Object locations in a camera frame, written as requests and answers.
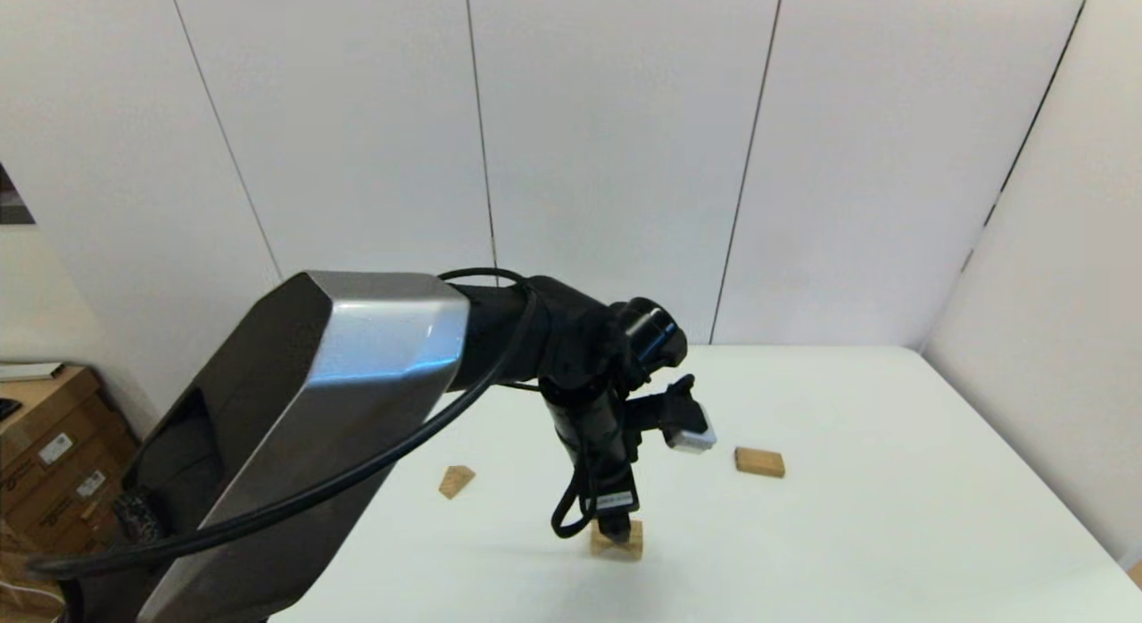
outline wooden block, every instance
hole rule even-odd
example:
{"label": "wooden block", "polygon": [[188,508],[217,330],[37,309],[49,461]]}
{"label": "wooden block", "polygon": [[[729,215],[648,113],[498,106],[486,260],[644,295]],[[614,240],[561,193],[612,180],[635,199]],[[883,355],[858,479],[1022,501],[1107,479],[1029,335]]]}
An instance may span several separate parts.
{"label": "wooden block", "polygon": [[1134,569],[1127,572],[1126,575],[1129,576],[1132,581],[1134,581],[1135,585],[1142,588],[1142,563],[1135,565]]}
{"label": "wooden block", "polygon": [[590,524],[590,555],[598,556],[606,550],[619,550],[633,560],[642,560],[642,521],[630,520],[630,539],[626,544],[618,544],[598,531],[598,521]]}
{"label": "wooden block", "polygon": [[738,447],[733,451],[738,471],[758,476],[785,477],[785,460],[781,453],[763,452],[762,448]]}
{"label": "wooden block", "polygon": [[476,477],[476,472],[466,466],[450,466],[450,468],[444,469],[444,479],[440,482],[440,493],[451,501],[474,477]]}

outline sticker label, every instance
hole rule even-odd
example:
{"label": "sticker label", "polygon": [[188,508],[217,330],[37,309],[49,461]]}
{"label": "sticker label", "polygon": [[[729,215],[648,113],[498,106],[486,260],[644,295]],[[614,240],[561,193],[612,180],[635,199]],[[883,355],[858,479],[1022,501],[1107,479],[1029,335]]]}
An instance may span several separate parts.
{"label": "sticker label", "polygon": [[90,497],[91,494],[98,492],[103,485],[103,480],[106,479],[107,477],[102,471],[96,471],[91,476],[88,476],[87,480],[81,482],[80,486],[75,488],[75,493],[82,497]]}
{"label": "sticker label", "polygon": [[40,460],[43,461],[43,464],[51,464],[54,461],[59,460],[59,456],[67,453],[73,444],[66,432],[61,432],[59,436],[54,437],[50,443],[40,450]]}
{"label": "sticker label", "polygon": [[618,492],[616,494],[600,496],[596,509],[621,508],[624,505],[634,504],[634,502],[635,497],[630,492]]}

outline black cable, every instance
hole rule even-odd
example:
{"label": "black cable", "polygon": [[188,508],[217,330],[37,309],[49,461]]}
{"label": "black cable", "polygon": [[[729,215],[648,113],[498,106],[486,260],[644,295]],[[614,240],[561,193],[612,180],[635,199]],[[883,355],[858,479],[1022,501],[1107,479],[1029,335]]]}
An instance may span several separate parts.
{"label": "black cable", "polygon": [[476,383],[473,383],[466,391],[463,391],[459,398],[453,399],[451,404],[448,404],[448,407],[444,407],[436,416],[433,416],[428,422],[417,428],[416,431],[404,437],[393,448],[388,448],[387,452],[379,453],[335,477],[319,482],[317,485],[301,490],[301,492],[290,497],[271,502],[268,505],[250,510],[250,512],[239,517],[228,518],[228,520],[223,523],[210,525],[188,534],[161,539],[161,541],[154,543],[131,545],[130,548],[90,557],[33,558],[27,564],[29,572],[46,578],[64,580],[79,576],[96,576],[134,567],[151,567],[162,561],[201,552],[217,545],[224,545],[236,541],[236,539],[260,532],[286,520],[286,518],[297,516],[304,512],[304,510],[320,504],[320,502],[330,500],[347,488],[360,484],[360,482],[367,480],[368,477],[373,476],[376,472],[396,463],[404,455],[408,455],[408,453],[415,451],[419,445],[423,445],[429,437],[440,432],[442,428],[448,427],[452,420],[456,420],[466,408],[472,406],[483,391],[493,385],[494,380],[499,378],[507,366],[507,363],[510,362],[512,356],[520,349],[528,326],[531,325],[532,317],[534,317],[538,309],[539,293],[536,293],[536,290],[528,285],[524,277],[517,273],[512,273],[512,270],[501,268],[465,268],[444,273],[440,278],[449,281],[449,278],[465,276],[501,276],[502,278],[507,278],[507,281],[514,281],[521,286],[521,290],[528,298],[526,306],[518,323],[516,323],[512,337],[508,339],[507,346],[490,370],[484,372],[484,375],[481,375],[476,380]]}
{"label": "black cable", "polygon": [[[587,458],[587,445],[582,440],[581,432],[577,435],[577,440],[579,440],[580,445],[578,453],[576,453],[574,472],[571,474],[571,482],[569,482],[568,488],[564,490],[563,497],[560,497],[560,502],[555,505],[554,512],[552,512],[552,531],[560,539],[570,539],[582,532],[595,519],[598,505],[598,486],[595,484],[595,469],[593,469],[590,460]],[[586,493],[582,492],[584,482],[587,485]],[[582,513],[582,517],[571,525],[563,525],[563,518],[566,518],[568,512],[571,511],[571,505],[577,500],[579,501],[579,513]]]}
{"label": "black cable", "polygon": [[505,382],[500,387],[518,388],[520,391],[534,391],[539,393],[538,383],[522,383],[522,382]]}

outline cardboard box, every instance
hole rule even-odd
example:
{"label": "cardboard box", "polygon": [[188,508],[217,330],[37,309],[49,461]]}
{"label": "cardboard box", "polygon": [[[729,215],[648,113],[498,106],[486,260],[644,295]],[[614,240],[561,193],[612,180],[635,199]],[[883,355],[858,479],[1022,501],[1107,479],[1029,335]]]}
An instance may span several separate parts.
{"label": "cardboard box", "polygon": [[0,382],[0,398],[23,404],[0,422],[0,471],[98,388],[94,372],[86,366],[65,366],[54,379]]}
{"label": "cardboard box", "polygon": [[0,515],[9,513],[54,469],[65,468],[74,452],[106,428],[123,428],[122,420],[97,395],[53,424],[10,464],[0,469]]}
{"label": "cardboard box", "polygon": [[[55,582],[29,581],[26,572],[24,572],[25,563],[27,563],[27,557],[24,555],[0,552],[0,580],[3,580],[3,582],[13,585],[35,588],[37,590],[45,590],[59,594],[59,588]],[[49,618],[47,618],[48,622],[50,622],[61,610],[59,604],[55,601],[55,599],[29,592],[21,592],[17,590],[9,590],[3,586],[0,586],[0,604],[9,605],[10,609],[14,612],[49,616]],[[2,608],[0,608],[0,621],[9,621],[7,612]]]}
{"label": "cardboard box", "polygon": [[123,440],[129,437],[118,422],[82,444],[63,468],[55,469],[5,513],[0,521],[5,547],[54,551],[58,539],[80,520],[89,505],[118,493],[124,469],[121,460],[128,447]]}

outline rectangular wooden block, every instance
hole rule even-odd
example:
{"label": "rectangular wooden block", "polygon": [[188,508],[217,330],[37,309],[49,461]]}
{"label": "rectangular wooden block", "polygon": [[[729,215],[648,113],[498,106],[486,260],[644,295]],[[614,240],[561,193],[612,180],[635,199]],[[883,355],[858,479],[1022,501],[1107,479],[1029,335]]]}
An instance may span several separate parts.
{"label": "rectangular wooden block", "polygon": [[598,521],[590,524],[590,555],[598,556],[606,550],[621,550],[634,560],[642,560],[642,521],[630,520],[630,539],[626,544],[617,544],[598,531]]}
{"label": "rectangular wooden block", "polygon": [[762,448],[738,447],[733,451],[738,471],[758,476],[785,477],[785,460],[781,453],[764,452]]}

